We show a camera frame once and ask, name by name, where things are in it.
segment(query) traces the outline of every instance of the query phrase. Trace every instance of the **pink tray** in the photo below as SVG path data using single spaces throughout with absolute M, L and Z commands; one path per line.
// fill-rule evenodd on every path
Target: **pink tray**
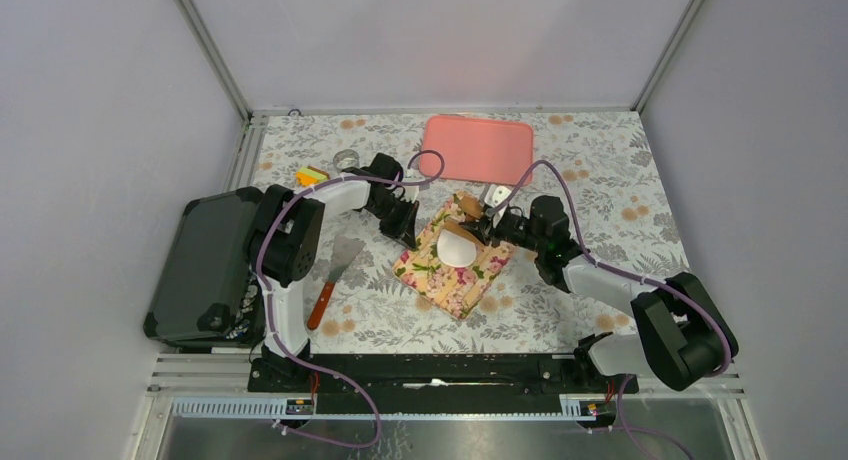
M 427 121 L 422 150 L 445 157 L 443 178 L 515 185 L 533 163 L 533 128 L 526 123 L 436 115 Z M 422 174 L 439 172 L 439 159 L 423 155 Z M 524 184 L 533 180 L 531 174 Z

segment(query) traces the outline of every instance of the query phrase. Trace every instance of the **tabletop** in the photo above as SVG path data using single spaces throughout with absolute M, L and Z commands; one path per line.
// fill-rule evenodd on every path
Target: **tabletop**
M 270 117 L 253 183 L 262 189 L 274 183 L 295 188 L 295 173 L 306 165 L 335 174 L 333 155 L 346 148 L 359 154 L 362 165 L 377 152 L 405 164 L 419 151 L 431 116 Z M 467 116 L 533 127 L 535 158 L 560 169 L 587 246 L 600 258 L 660 277 L 688 269 L 638 114 Z M 483 188 L 480 183 L 454 180 L 431 184 L 419 195 L 416 234 L 454 192 L 465 190 L 476 196 Z M 564 198 L 556 179 L 543 169 L 512 204 L 526 210 L 540 194 Z M 562 353 L 592 333 L 635 331 L 628 315 L 545 285 L 533 265 L 534 255 L 520 249 L 468 318 L 457 320 L 393 275 L 391 267 L 403 249 L 380 235 L 378 222 L 366 212 L 348 212 L 324 222 L 317 259 L 305 279 L 307 317 L 329 273 L 333 239 L 342 232 L 361 238 L 367 246 L 336 285 L 321 326 L 310 332 L 315 353 Z

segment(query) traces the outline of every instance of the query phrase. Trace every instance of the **metal scraper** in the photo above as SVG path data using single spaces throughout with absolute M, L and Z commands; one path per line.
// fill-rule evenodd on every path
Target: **metal scraper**
M 333 294 L 336 282 L 339 281 L 344 271 L 347 270 L 347 267 L 363 248 L 365 248 L 365 242 L 362 240 L 336 235 L 336 239 L 333 241 L 333 257 L 330 259 L 330 275 L 327 276 L 327 283 L 321 290 L 318 303 L 315 304 L 312 314 L 309 315 L 309 321 L 306 322 L 307 328 L 315 330 L 321 324 L 321 318 L 324 316 L 327 304 L 330 303 L 330 296 Z

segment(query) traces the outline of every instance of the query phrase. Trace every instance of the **white wall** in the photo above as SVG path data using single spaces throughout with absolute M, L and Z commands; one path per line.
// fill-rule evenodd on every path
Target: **white wall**
M 173 0 L 0 0 L 0 45 L 0 458 L 114 460 L 239 121 Z
M 689 0 L 195 0 L 257 109 L 629 106 Z
M 708 0 L 644 116 L 769 459 L 844 458 L 846 0 Z

